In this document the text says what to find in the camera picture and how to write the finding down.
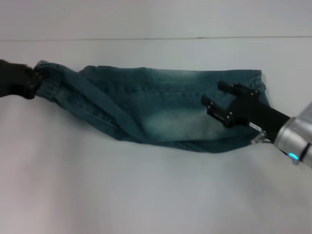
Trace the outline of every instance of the denim fabric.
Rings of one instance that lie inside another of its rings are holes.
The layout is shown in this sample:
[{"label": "denim fabric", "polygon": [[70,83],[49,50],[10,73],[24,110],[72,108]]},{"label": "denim fabric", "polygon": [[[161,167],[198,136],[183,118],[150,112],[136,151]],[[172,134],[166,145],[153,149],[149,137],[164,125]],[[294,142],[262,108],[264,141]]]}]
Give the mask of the denim fabric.
[{"label": "denim fabric", "polygon": [[206,114],[201,96],[226,108],[234,96],[217,89],[220,80],[261,92],[259,70],[181,71],[87,66],[80,72],[40,62],[45,77],[37,95],[52,101],[117,140],[220,153],[250,144],[256,132],[224,128]]}]

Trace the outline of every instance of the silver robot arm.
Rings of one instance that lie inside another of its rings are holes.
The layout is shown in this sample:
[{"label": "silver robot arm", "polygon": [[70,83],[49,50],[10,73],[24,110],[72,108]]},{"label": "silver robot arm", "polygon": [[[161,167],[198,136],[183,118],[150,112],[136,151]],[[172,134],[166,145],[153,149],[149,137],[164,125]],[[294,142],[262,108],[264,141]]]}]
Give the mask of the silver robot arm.
[{"label": "silver robot arm", "polygon": [[303,162],[312,168],[312,102],[297,117],[287,115],[260,102],[260,91],[239,83],[219,82],[219,90],[236,96],[225,110],[209,97],[202,97],[207,114],[226,128],[245,125],[258,131],[252,143],[273,143],[294,164]]}]

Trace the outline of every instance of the faded denim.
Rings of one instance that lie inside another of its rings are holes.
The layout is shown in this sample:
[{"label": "faded denim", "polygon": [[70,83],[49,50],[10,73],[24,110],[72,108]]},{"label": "faded denim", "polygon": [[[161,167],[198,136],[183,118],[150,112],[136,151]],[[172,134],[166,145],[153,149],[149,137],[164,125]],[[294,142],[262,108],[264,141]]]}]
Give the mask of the faded denim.
[{"label": "faded denim", "polygon": [[206,114],[201,96],[226,108],[234,99],[217,89],[220,80],[261,92],[269,104],[259,70],[180,71],[87,66],[80,72],[40,62],[45,77],[37,95],[68,110],[117,140],[220,153],[244,147],[252,129],[226,129]]}]

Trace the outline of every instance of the blue led light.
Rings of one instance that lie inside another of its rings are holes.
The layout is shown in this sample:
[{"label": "blue led light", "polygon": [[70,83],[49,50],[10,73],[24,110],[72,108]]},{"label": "blue led light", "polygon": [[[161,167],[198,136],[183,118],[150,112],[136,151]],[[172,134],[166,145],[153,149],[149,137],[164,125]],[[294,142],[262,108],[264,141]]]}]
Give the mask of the blue led light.
[{"label": "blue led light", "polygon": [[292,157],[293,159],[299,160],[298,156],[293,153],[289,153],[288,155]]}]

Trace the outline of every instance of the white background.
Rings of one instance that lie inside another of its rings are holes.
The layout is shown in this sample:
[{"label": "white background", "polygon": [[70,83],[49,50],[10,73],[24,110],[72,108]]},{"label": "white background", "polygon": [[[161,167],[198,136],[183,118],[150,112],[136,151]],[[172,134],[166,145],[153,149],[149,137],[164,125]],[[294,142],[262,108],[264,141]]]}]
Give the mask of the white background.
[{"label": "white background", "polygon": [[[310,0],[0,3],[8,61],[261,69],[290,116],[312,99],[311,36]],[[1,234],[310,234],[311,221],[312,170],[271,145],[118,142],[41,98],[0,99]]]}]

